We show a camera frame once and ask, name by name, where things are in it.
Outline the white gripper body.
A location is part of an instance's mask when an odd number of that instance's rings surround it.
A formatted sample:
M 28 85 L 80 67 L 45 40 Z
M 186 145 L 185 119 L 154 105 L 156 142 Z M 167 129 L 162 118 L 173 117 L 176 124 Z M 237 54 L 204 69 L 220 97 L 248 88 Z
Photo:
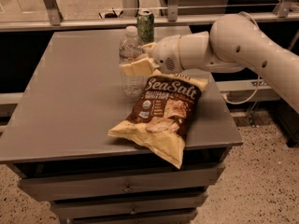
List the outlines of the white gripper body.
M 179 40 L 180 35 L 165 37 L 152 50 L 154 61 L 159 65 L 160 71 L 165 74 L 175 74 L 182 71 L 178 56 Z

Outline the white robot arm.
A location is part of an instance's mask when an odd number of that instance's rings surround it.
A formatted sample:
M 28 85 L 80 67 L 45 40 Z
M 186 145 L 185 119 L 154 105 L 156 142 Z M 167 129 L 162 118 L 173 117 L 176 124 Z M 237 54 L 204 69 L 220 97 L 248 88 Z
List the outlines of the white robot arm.
M 145 53 L 120 65 L 127 76 L 199 69 L 233 73 L 248 68 L 299 112 L 299 56 L 267 35 L 247 13 L 217 19 L 208 32 L 172 35 L 143 47 Z

